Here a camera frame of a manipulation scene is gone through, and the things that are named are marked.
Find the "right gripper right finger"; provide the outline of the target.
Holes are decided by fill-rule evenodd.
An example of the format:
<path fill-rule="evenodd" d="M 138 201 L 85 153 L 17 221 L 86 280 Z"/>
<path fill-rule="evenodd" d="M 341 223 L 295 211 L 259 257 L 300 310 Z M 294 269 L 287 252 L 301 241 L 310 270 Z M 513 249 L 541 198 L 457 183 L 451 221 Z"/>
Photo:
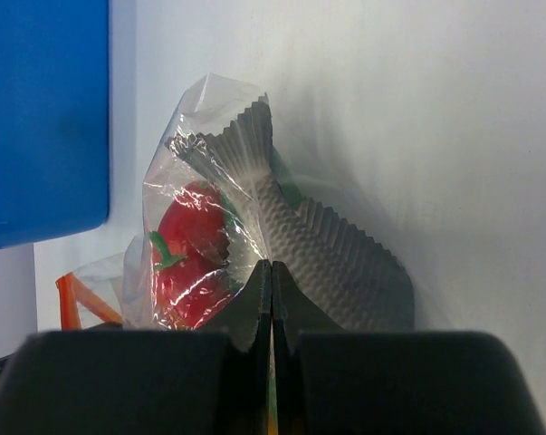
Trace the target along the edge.
<path fill-rule="evenodd" d="M 511 351 L 478 332 L 353 333 L 272 267 L 281 434 L 543 434 Z"/>

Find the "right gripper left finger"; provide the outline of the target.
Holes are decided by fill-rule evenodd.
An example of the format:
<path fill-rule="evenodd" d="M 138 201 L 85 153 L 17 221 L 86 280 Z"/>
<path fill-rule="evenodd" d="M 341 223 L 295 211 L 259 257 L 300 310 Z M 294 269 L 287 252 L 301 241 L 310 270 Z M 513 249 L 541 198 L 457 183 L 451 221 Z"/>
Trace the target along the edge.
<path fill-rule="evenodd" d="M 265 434 L 271 272 L 195 331 L 29 337 L 0 377 L 0 434 Z"/>

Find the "red fake chili pepper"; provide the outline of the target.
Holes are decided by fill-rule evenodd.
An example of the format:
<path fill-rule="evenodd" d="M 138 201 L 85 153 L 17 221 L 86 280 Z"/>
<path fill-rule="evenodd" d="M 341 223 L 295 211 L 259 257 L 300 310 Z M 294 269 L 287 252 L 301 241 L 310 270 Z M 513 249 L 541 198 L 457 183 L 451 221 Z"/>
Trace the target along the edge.
<path fill-rule="evenodd" d="M 219 313 L 241 290 L 223 264 L 196 251 L 185 237 L 169 241 L 149 233 L 154 316 L 164 329 L 194 330 Z"/>

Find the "grey fake fish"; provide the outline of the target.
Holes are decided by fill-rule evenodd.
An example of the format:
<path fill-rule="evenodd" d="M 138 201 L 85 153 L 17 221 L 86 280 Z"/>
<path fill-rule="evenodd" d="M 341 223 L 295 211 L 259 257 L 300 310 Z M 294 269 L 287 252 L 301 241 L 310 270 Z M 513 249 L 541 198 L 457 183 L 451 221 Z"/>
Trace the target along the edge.
<path fill-rule="evenodd" d="M 217 135 L 176 132 L 166 146 L 225 194 L 250 237 L 339 326 L 414 330 L 414 287 L 397 258 L 333 208 L 312 198 L 295 207 L 284 196 L 267 102 L 253 102 Z"/>

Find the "clear zip top bag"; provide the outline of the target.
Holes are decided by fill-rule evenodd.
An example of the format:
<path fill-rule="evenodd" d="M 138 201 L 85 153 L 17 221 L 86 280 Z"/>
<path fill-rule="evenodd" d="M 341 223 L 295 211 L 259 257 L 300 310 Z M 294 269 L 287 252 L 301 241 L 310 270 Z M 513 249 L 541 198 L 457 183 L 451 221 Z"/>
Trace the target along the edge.
<path fill-rule="evenodd" d="M 63 329 L 195 330 L 243 292 L 272 255 L 249 168 L 269 113 L 260 87 L 213 73 L 184 92 L 143 179 L 142 233 L 57 280 Z"/>

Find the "dark green fake leaf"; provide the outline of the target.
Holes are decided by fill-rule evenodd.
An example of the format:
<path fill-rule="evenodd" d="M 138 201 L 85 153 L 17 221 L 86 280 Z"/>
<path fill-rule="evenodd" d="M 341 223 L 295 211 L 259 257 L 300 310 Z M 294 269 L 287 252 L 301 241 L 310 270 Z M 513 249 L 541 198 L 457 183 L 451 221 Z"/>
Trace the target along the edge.
<path fill-rule="evenodd" d="M 271 163 L 273 174 L 277 178 L 279 188 L 284 199 L 293 210 L 297 210 L 301 203 L 305 200 L 305 196 L 294 182 L 291 172 L 285 165 L 282 156 L 276 148 L 273 148 Z M 242 219 L 240 218 L 235 204 L 221 189 L 219 189 L 219 193 L 221 197 L 221 205 L 224 210 L 223 217 L 225 228 L 232 228 L 235 225 L 235 220 L 237 221 L 237 225 L 241 225 Z"/>

